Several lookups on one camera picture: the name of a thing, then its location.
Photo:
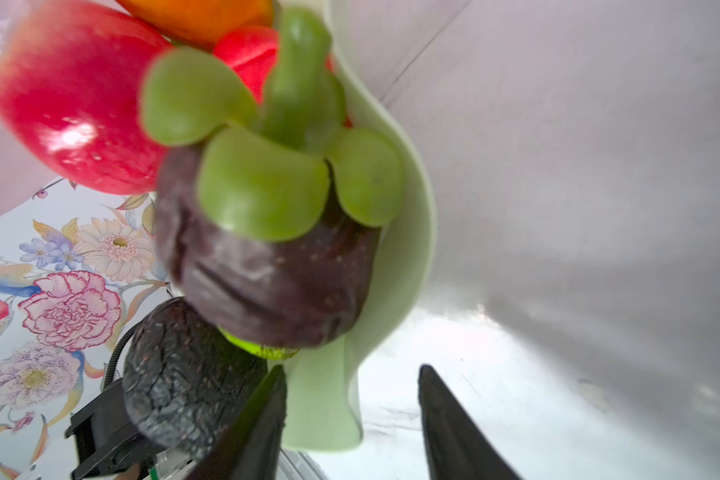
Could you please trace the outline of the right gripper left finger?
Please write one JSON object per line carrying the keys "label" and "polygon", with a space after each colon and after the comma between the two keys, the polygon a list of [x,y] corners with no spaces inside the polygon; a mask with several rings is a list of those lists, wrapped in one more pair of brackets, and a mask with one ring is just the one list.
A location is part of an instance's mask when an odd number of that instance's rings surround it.
{"label": "right gripper left finger", "polygon": [[219,443],[188,474],[197,480],[273,480],[287,401],[286,375],[273,367]]}

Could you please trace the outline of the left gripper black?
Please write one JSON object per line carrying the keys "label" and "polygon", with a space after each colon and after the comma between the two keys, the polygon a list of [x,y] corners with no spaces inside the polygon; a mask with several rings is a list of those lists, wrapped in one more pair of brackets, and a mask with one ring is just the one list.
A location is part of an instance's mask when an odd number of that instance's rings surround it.
{"label": "left gripper black", "polygon": [[65,437],[76,445],[79,465],[70,473],[75,480],[117,475],[133,466],[139,479],[151,479],[149,470],[162,451],[131,421],[121,379],[71,417]]}

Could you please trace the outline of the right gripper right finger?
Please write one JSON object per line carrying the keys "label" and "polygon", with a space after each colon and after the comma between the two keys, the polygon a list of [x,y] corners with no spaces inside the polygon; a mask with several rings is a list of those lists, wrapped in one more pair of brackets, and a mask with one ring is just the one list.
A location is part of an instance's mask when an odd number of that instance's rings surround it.
{"label": "right gripper right finger", "polygon": [[430,365],[420,368],[418,399],[432,480],[520,479]]}

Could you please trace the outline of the light green fruit plate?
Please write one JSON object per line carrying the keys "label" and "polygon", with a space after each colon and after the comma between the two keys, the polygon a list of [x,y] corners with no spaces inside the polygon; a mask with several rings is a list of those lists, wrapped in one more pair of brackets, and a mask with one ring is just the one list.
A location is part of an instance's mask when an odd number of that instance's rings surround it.
{"label": "light green fruit plate", "polygon": [[403,208],[383,231],[369,294],[355,326],[325,347],[304,350],[285,361],[288,381],[284,448],[343,452],[363,439],[358,371],[406,319],[427,281],[436,245],[436,204],[421,156],[401,125],[369,91],[349,55],[346,1],[308,1],[333,35],[335,68],[353,122],[387,135],[400,149],[405,168]]}

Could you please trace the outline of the purple mangosteen green cap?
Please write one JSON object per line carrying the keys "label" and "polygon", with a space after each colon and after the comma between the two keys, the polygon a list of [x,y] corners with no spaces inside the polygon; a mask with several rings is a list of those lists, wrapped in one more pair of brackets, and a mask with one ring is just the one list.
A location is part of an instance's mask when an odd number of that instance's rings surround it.
{"label": "purple mangosteen green cap", "polygon": [[355,325],[405,173],[386,136],[346,126],[324,22],[287,7],[277,40],[260,99],[209,53],[161,55],[140,120],[168,148],[155,239],[173,282],[232,336],[300,349]]}

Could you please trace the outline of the pink red apple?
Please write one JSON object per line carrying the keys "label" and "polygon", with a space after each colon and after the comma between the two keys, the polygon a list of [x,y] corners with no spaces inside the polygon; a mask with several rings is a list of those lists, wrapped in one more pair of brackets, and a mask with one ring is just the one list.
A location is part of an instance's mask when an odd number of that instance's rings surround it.
{"label": "pink red apple", "polygon": [[91,1],[45,1],[0,55],[0,120],[55,173],[109,194],[156,188],[165,147],[139,123],[147,68],[170,43]]}

